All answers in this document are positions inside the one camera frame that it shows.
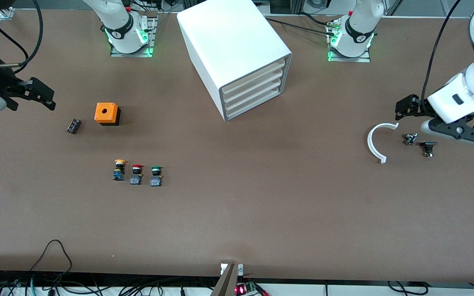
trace brown table surface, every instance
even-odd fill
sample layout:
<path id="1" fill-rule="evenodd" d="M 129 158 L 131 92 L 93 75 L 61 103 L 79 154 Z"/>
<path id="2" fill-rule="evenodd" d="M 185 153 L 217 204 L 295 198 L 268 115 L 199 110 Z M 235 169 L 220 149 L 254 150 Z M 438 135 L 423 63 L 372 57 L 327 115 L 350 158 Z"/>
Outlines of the brown table surface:
<path id="1" fill-rule="evenodd" d="M 367 64 L 327 62 L 322 35 L 273 24 L 293 52 L 284 93 L 223 122 L 176 15 L 145 59 L 109 58 L 92 11 L 43 15 L 18 76 L 51 86 L 57 107 L 0 112 L 0 269 L 28 270 L 58 238 L 81 272 L 215 276 L 235 260 L 259 278 L 474 282 L 474 147 L 420 134 L 439 142 L 427 159 L 401 138 L 426 118 L 406 118 L 374 135 L 386 164 L 367 148 L 421 91 L 442 19 L 382 19 Z M 2 23 L 29 52 L 37 25 L 35 11 Z M 468 39 L 466 20 L 448 24 L 429 93 L 474 60 Z M 1 35 L 0 58 L 23 60 Z M 120 105 L 122 124 L 94 122 L 97 102 Z M 127 176 L 146 166 L 143 186 L 111 180 L 118 158 Z M 162 187 L 147 185 L 152 165 Z M 59 247 L 38 266 L 65 268 Z"/>

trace small black component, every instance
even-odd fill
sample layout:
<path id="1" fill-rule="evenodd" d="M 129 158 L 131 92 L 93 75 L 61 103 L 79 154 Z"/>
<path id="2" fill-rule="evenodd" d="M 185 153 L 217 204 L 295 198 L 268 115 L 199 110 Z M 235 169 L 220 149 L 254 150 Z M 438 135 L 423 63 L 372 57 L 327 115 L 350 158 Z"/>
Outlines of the small black component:
<path id="1" fill-rule="evenodd" d="M 242 296 L 256 290 L 256 285 L 254 282 L 250 281 L 247 283 L 238 284 L 235 287 L 235 295 Z"/>
<path id="2" fill-rule="evenodd" d="M 69 127 L 67 128 L 67 133 L 76 134 L 81 125 L 81 120 L 74 118 Z"/>
<path id="3" fill-rule="evenodd" d="M 423 155 L 427 158 L 431 158 L 434 156 L 433 154 L 433 146 L 438 145 L 438 142 L 435 141 L 423 141 L 420 143 L 420 146 L 423 147 Z"/>
<path id="4" fill-rule="evenodd" d="M 417 133 L 403 135 L 403 138 L 405 139 L 405 141 L 403 141 L 403 144 L 406 144 L 407 146 L 412 146 L 414 144 L 414 141 L 416 141 L 416 137 L 418 137 Z"/>

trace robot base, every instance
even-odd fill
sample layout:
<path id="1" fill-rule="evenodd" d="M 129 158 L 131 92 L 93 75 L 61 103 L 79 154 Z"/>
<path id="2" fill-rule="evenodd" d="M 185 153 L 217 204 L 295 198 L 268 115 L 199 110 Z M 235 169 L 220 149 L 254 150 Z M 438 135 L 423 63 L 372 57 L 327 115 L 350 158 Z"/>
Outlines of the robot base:
<path id="1" fill-rule="evenodd" d="M 333 23 L 339 25 L 340 19 L 335 19 L 332 21 Z M 326 27 L 326 32 L 332 32 L 337 35 L 340 29 L 338 27 Z M 370 62 L 370 53 L 369 48 L 365 49 L 365 52 L 361 56 L 357 56 L 355 58 L 350 58 L 348 56 L 344 56 L 340 54 L 337 49 L 331 46 L 331 43 L 334 42 L 335 36 L 327 35 L 327 52 L 328 52 L 328 60 L 329 62 Z"/>
<path id="2" fill-rule="evenodd" d="M 149 30 L 149 32 L 141 32 L 139 35 L 141 39 L 147 39 L 147 43 L 140 47 L 134 53 L 121 53 L 111 46 L 110 56 L 120 58 L 151 58 L 153 56 L 153 48 L 155 46 L 156 26 L 158 26 L 158 14 L 155 17 L 142 17 L 142 30 Z"/>

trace green led light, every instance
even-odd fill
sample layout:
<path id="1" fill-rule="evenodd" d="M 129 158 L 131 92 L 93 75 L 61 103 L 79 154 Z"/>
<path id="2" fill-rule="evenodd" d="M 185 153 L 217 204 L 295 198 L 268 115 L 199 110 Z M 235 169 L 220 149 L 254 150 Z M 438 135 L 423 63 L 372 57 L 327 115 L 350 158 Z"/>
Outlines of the green led light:
<path id="1" fill-rule="evenodd" d="M 142 32 L 139 29 L 137 29 L 137 35 L 139 36 L 140 42 L 146 43 L 147 42 L 147 34 L 146 32 Z"/>

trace small electronic component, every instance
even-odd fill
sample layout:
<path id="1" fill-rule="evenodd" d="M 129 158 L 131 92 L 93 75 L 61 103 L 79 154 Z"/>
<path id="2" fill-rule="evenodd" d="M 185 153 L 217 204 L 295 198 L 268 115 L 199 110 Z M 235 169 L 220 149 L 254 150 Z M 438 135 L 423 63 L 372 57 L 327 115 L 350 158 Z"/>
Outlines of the small electronic component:
<path id="1" fill-rule="evenodd" d="M 435 141 L 423 141 L 420 143 L 420 146 L 423 147 L 423 155 L 427 158 L 431 158 L 434 156 L 433 154 L 433 146 L 438 145 L 438 142 Z"/>
<path id="2" fill-rule="evenodd" d="M 131 185 L 140 185 L 142 183 L 142 167 L 141 164 L 133 165 L 133 176 L 129 179 Z"/>
<path id="3" fill-rule="evenodd" d="M 74 118 L 69 127 L 67 128 L 67 133 L 76 134 L 81 125 L 81 120 Z"/>
<path id="4" fill-rule="evenodd" d="M 162 168 L 160 166 L 152 166 L 151 167 L 151 172 L 153 176 L 151 177 L 151 180 L 149 181 L 149 184 L 151 187 L 158 187 L 160 186 L 160 181 L 162 180 L 162 176 L 160 176 L 160 170 Z"/>
<path id="5" fill-rule="evenodd" d="M 94 120 L 101 125 L 120 125 L 121 111 L 115 103 L 97 103 Z"/>
<path id="6" fill-rule="evenodd" d="M 113 180 L 124 180 L 125 160 L 117 159 L 114 161 L 115 169 L 113 171 Z"/>
<path id="7" fill-rule="evenodd" d="M 414 134 L 405 134 L 403 135 L 403 138 L 405 139 L 403 141 L 403 144 L 406 144 L 407 146 L 413 146 L 414 141 L 416 141 L 416 138 L 418 137 L 417 133 Z"/>
<path id="8" fill-rule="evenodd" d="M 256 290 L 256 285 L 254 282 L 242 283 L 242 284 L 238 284 L 237 287 L 235 287 L 235 295 L 242 296 L 255 290 Z"/>

